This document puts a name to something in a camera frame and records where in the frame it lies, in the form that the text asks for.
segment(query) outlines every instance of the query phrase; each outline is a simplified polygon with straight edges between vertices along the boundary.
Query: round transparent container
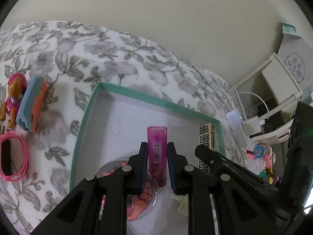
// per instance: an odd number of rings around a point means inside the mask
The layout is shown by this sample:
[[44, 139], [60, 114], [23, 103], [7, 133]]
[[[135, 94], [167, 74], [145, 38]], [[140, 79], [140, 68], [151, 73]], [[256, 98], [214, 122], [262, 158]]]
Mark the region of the round transparent container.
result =
[[[98, 169], [96, 176], [98, 178], [106, 176], [111, 174], [113, 171], [117, 170], [118, 168], [127, 165], [128, 160], [127, 159], [120, 159], [120, 160], [115, 160], [108, 162], [100, 167]], [[150, 172], [147, 170], [147, 182], [146, 185], [149, 185], [149, 188], [145, 188], [145, 192], [147, 195], [128, 195], [127, 196], [127, 221], [135, 221], [139, 220], [143, 217], [145, 217], [147, 214], [149, 214], [155, 204], [157, 203], [157, 197], [158, 197], [158, 186], [156, 180], [151, 176]], [[103, 211], [103, 206], [104, 206], [104, 201], [105, 201], [105, 196], [104, 200], [101, 204], [101, 211]], [[148, 204], [147, 208], [141, 212], [135, 219], [133, 218], [133, 209], [136, 209], [138, 204], [143, 205], [144, 207], [146, 204]]]

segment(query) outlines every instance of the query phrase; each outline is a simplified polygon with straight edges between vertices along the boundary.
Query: pink helmet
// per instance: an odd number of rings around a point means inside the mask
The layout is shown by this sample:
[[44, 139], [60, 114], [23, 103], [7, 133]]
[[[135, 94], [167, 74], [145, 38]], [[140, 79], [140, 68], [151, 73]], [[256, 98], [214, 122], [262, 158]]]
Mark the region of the pink helmet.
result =
[[20, 77], [21, 78], [21, 86], [23, 88], [23, 90], [26, 90], [27, 88], [27, 81], [26, 81], [26, 78], [24, 76], [24, 74], [22, 73], [14, 73], [10, 78], [9, 78], [9, 81], [8, 83], [12, 83], [12, 81], [17, 78], [17, 77]]

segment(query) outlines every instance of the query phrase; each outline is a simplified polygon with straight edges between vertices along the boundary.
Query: power strip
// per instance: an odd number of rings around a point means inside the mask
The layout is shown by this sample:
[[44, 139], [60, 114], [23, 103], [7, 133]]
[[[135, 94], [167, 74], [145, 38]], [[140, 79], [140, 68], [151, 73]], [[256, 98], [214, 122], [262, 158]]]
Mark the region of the power strip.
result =
[[250, 143], [250, 138], [245, 134], [242, 126], [242, 118], [237, 108], [226, 113], [227, 120], [234, 132], [236, 142], [240, 148], [247, 148]]

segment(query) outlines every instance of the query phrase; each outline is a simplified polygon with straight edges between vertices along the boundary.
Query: silver rivet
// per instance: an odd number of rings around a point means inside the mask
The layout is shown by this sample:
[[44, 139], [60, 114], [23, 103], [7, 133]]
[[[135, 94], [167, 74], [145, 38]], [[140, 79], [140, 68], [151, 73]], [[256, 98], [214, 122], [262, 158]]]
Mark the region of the silver rivet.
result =
[[92, 180], [94, 180], [94, 175], [87, 175], [86, 177], [85, 177], [85, 179], [87, 180], [87, 181], [92, 181]]
[[193, 171], [193, 166], [186, 165], [184, 169], [185, 169], [185, 171]]
[[228, 181], [228, 180], [230, 180], [230, 176], [227, 175], [227, 174], [222, 174], [221, 175], [221, 179], [224, 180], [224, 181]]
[[122, 170], [125, 172], [131, 171], [132, 167], [130, 165], [123, 166]]

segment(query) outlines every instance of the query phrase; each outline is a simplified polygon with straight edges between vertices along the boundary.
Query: gold patterned box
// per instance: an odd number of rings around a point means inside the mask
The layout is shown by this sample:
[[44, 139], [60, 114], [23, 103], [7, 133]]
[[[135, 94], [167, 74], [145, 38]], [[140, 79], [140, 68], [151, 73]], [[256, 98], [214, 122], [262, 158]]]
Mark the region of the gold patterned box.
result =
[[[199, 143], [213, 151], [215, 151], [214, 130], [215, 127], [211, 123], [200, 126], [199, 129]], [[210, 168], [201, 160], [199, 160], [198, 168], [201, 169], [204, 174], [210, 174]]]

